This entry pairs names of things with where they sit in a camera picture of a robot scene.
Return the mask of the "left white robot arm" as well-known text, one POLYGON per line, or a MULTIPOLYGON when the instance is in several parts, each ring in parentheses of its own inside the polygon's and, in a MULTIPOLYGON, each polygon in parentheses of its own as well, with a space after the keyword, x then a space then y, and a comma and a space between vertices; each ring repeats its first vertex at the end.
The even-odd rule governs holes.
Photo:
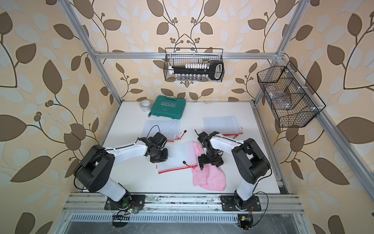
POLYGON ((151 163, 165 162, 168 149, 164 144, 146 140, 115 148, 94 145, 75 168, 73 175, 91 193, 100 193, 114 202, 130 193, 110 176, 112 168, 126 160, 136 157, 150 157, 151 163))

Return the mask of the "wiped clear document bag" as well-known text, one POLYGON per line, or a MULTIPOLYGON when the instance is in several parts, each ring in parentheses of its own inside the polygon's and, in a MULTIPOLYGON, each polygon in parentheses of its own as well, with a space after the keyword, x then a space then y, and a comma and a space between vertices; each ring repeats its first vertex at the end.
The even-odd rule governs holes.
POLYGON ((224 136, 234 136, 234 138, 243 133, 236 116, 203 118, 203 130, 207 134, 218 132, 224 136))

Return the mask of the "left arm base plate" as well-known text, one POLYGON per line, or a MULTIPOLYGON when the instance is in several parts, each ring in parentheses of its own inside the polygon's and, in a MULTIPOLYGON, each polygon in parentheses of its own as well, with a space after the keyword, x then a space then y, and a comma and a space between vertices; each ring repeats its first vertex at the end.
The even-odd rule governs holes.
POLYGON ((127 210, 127 211, 140 211, 145 205, 145 195, 129 195, 123 197, 120 201, 113 201, 107 198, 104 209, 111 211, 127 210))

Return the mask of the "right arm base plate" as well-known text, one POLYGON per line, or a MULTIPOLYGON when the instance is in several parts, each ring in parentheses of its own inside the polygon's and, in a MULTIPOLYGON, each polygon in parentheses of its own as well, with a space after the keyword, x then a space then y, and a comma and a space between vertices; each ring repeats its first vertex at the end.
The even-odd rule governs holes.
POLYGON ((252 196, 248 200, 242 200, 237 195, 220 196, 222 210, 224 212, 260 212, 262 210, 258 196, 252 196))

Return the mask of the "pink wiping cloth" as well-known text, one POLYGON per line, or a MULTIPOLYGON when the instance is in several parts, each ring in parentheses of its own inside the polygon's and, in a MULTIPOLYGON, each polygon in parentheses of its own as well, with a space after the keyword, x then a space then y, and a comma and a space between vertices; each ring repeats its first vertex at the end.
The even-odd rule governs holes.
POLYGON ((204 154, 204 149, 199 142, 193 142, 194 152, 196 155, 197 166, 192 171, 192 181, 194 186, 200 186, 209 191, 223 192, 226 188, 226 175, 220 167, 211 164, 204 165, 201 170, 199 167, 198 157, 204 154))

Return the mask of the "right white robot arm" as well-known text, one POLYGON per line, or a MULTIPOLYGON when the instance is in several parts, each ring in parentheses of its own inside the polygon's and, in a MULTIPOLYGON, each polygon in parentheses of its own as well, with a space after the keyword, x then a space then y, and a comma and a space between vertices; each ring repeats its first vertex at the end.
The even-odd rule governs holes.
POLYGON ((223 153, 233 156, 242 177, 239 187, 234 192, 234 202, 237 209, 242 211, 248 209, 258 182, 266 178, 267 172, 271 170, 269 160, 256 141, 252 138, 244 141, 236 140, 216 131, 211 134, 201 132, 197 135, 198 141, 206 150, 198 157, 201 170, 207 164, 216 167, 223 165, 223 153))

